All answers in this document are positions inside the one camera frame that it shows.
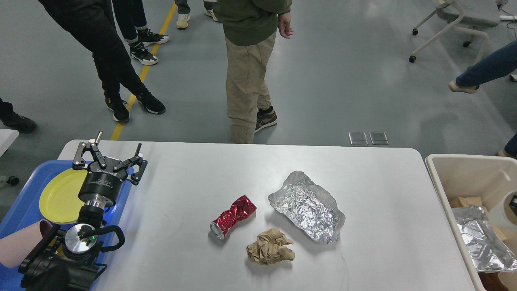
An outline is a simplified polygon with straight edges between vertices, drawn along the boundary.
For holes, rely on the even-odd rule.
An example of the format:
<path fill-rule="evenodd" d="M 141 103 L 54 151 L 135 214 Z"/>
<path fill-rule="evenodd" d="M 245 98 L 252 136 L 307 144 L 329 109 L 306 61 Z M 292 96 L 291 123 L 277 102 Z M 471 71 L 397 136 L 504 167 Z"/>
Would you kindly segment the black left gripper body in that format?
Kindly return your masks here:
<path fill-rule="evenodd" d="M 99 201 L 101 207 L 111 207 L 116 204 L 122 184 L 122 179 L 114 175 L 88 171 L 78 197 L 85 203 Z"/>

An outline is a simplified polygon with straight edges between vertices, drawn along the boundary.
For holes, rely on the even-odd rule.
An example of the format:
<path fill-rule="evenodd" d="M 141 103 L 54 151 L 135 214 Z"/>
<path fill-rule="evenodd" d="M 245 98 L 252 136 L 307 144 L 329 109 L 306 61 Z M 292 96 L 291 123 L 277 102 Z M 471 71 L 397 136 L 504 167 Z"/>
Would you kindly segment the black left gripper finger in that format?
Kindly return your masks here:
<path fill-rule="evenodd" d="M 140 183 L 142 175 L 145 172 L 145 168 L 148 165 L 148 161 L 144 160 L 143 155 L 140 154 L 141 146 L 142 144 L 139 143 L 134 157 L 121 161 L 112 168 L 116 177 L 122 181 L 129 181 L 135 186 Z M 133 166 L 137 166 L 139 168 L 138 171 L 128 175 L 127 170 Z"/>
<path fill-rule="evenodd" d="M 101 140 L 102 134 L 103 131 L 100 131 L 95 139 L 90 139 L 89 142 L 80 143 L 78 145 L 72 164 L 73 170 L 86 169 L 86 163 L 83 159 L 85 152 L 89 152 L 92 155 L 93 162 L 97 162 L 101 169 L 106 169 L 107 162 L 105 161 L 105 158 L 102 156 L 101 152 L 98 150 L 98 143 Z"/>

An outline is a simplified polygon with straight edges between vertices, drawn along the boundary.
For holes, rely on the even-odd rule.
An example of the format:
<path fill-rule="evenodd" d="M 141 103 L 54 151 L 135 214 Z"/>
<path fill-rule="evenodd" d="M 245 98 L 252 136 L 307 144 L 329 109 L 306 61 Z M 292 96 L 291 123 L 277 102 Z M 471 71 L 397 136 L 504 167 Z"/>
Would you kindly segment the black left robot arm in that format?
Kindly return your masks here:
<path fill-rule="evenodd" d="M 73 160 L 73 170 L 87 171 L 78 194 L 84 205 L 76 223 L 68 230 L 53 226 L 18 269 L 27 291 L 88 291 L 107 268 L 96 263 L 98 255 L 118 250 L 125 242 L 121 228 L 104 221 L 105 208 L 116 205 L 125 181 L 139 184 L 147 160 L 141 143 L 127 160 L 103 156 L 98 149 L 101 136 L 100 131 L 96 139 L 80 143 Z"/>

